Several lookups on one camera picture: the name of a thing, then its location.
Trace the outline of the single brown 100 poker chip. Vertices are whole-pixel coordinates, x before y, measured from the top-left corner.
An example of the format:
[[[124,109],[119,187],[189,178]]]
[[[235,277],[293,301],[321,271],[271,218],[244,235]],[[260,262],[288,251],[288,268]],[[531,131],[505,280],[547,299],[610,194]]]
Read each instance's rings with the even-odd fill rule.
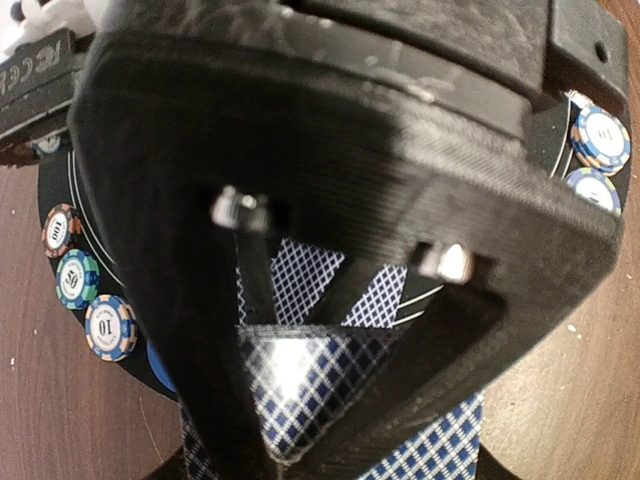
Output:
[[[83,232],[82,220],[77,209],[68,203],[59,203],[51,208],[42,227],[41,241],[48,258],[59,258],[66,254]]]

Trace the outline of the single white blue poker chip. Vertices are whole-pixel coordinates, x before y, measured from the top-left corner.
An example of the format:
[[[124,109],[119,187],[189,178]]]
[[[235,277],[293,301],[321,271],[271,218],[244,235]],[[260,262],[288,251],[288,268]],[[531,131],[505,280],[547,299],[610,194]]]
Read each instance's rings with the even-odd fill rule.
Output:
[[[130,304],[117,295],[96,297],[85,313],[85,337],[101,360],[119,362],[127,358],[138,340],[137,318]]]

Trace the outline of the dealt blue-backed card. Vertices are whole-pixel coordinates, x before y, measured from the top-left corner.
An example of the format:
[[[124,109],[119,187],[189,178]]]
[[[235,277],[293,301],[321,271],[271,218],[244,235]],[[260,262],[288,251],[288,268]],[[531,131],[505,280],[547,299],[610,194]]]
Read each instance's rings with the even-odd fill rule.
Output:
[[[271,263],[277,322],[303,323],[344,261],[339,252],[322,250],[290,239],[281,241]],[[388,328],[396,317],[407,270],[388,265],[370,282],[342,324]]]
[[[239,267],[236,268],[236,292],[238,302],[238,319],[239,322],[243,324],[246,321],[247,317],[247,303],[244,297],[244,286]]]

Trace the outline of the blue small blind button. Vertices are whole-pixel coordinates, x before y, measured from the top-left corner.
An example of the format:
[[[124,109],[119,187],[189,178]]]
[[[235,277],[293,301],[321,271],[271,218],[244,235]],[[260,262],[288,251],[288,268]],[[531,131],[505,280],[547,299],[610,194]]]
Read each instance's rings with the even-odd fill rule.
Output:
[[[153,347],[150,341],[148,341],[146,345],[146,354],[147,354],[147,360],[149,362],[151,371],[156,377],[156,379],[160,382],[161,385],[163,385],[171,393],[176,393],[175,386],[168,372],[166,371],[158,353],[156,352],[155,348]]]

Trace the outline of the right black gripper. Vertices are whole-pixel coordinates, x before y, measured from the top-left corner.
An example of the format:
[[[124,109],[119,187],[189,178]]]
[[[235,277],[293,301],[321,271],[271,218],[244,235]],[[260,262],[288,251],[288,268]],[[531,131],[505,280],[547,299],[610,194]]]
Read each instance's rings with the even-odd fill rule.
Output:
[[[567,89],[629,108],[628,36],[595,1],[114,1],[94,53],[109,145],[522,142]]]

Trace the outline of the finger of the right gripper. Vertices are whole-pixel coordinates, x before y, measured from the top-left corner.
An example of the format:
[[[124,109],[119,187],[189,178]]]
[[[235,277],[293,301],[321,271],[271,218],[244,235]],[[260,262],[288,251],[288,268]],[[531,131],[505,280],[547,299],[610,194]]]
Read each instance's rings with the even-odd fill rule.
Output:
[[[98,228],[133,308],[224,479],[353,479],[498,376],[611,271],[621,221],[476,130],[389,144],[109,145],[94,131],[94,53],[69,114]],[[344,261],[301,324],[277,322],[271,246]],[[440,290],[310,449],[271,454],[242,327],[345,330],[383,267]],[[236,268],[247,303],[238,319]]]

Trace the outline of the blue-backed playing card deck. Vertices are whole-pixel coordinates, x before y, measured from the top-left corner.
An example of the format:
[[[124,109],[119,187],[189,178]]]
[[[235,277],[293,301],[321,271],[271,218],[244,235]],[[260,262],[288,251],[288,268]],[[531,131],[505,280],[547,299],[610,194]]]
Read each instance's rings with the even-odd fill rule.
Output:
[[[307,452],[388,356],[388,328],[244,326],[240,351],[261,433],[280,461]],[[483,395],[476,393],[355,473],[357,479],[473,479]]]

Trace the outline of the single green blue poker chip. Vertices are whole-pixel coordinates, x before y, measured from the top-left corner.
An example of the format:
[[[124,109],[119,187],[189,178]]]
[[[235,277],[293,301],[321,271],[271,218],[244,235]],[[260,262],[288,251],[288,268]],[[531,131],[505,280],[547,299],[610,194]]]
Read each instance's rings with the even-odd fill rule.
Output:
[[[69,310],[87,308],[97,297],[100,268],[92,254],[80,249],[69,250],[56,270],[56,294]]]

